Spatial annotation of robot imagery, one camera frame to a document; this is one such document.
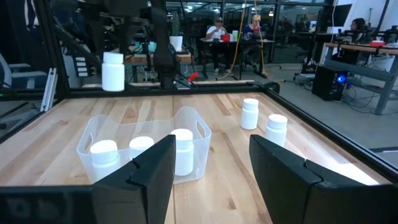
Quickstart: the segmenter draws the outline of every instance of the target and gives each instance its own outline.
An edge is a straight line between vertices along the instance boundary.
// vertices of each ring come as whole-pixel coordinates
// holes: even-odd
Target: wooden tabletop
[[[129,46],[129,50],[133,52],[136,49],[136,46]],[[119,49],[114,49],[112,52],[119,52]],[[180,60],[182,63],[192,63],[192,57],[191,54],[177,54],[177,58]],[[145,54],[135,54],[134,56],[132,55],[127,55],[124,58],[124,63],[147,63],[147,55]]]
[[[229,84],[229,83],[246,83],[253,82],[253,80],[231,80],[231,81],[193,81],[194,84],[203,85],[203,84]],[[160,83],[155,82],[145,82],[145,83],[130,83],[132,86],[141,86],[141,87],[150,87],[150,86],[160,86]],[[102,84],[84,84],[83,88],[101,88]]]
[[[339,44],[334,44],[334,43],[326,43],[327,47],[339,47]],[[369,44],[340,44],[340,48],[342,49],[349,49],[349,50],[360,50],[363,52],[376,52],[377,47],[372,47]],[[383,54],[391,54],[391,55],[398,55],[398,48],[397,49],[384,49],[380,48],[379,53]]]
[[[239,127],[243,99],[259,100],[256,130]],[[170,119],[183,106],[197,109],[213,131],[205,176],[174,185],[166,223],[271,223],[249,158],[249,137],[264,135],[267,117],[289,119],[285,147],[366,184],[386,179],[262,93],[81,98],[63,100],[0,145],[0,184],[89,184],[76,146],[89,119],[106,114],[118,123]]]

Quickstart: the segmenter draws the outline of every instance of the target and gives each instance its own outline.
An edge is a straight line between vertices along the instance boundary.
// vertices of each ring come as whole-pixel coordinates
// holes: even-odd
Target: man wearing cap
[[[227,34],[227,31],[224,27],[224,20],[221,17],[216,18],[215,24],[206,32],[207,39],[221,39],[221,35]],[[229,50],[227,44],[212,44],[210,46],[211,53],[213,55],[213,63],[214,63],[214,75],[218,75],[219,67],[218,67],[218,55],[223,54],[226,58],[225,62],[225,73],[231,72],[231,61],[232,61],[232,52]]]

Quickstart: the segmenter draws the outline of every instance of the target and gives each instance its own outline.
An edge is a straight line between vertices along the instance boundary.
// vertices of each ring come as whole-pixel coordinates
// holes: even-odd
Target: black computer tower
[[[312,94],[326,101],[340,101],[348,72],[318,66],[312,86]]]

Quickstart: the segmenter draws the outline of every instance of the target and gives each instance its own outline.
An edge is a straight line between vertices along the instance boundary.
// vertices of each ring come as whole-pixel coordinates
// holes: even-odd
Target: computer monitor
[[[317,31],[326,32],[328,27],[343,27],[347,20],[352,4],[327,7],[318,14]]]

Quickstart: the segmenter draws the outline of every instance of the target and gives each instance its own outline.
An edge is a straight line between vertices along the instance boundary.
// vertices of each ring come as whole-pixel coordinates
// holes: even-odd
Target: clear plastic basket
[[[102,140],[113,140],[118,145],[121,162],[116,171],[131,160],[129,142],[139,136],[149,136],[155,142],[170,134],[174,129],[189,129],[193,133],[193,171],[186,176],[175,176],[174,184],[198,180],[205,175],[207,156],[210,147],[211,130],[199,113],[191,107],[184,106],[169,120],[148,121],[132,124],[118,124],[106,115],[91,118],[77,146],[77,153],[90,182],[97,181],[95,168],[90,154],[90,146]]]

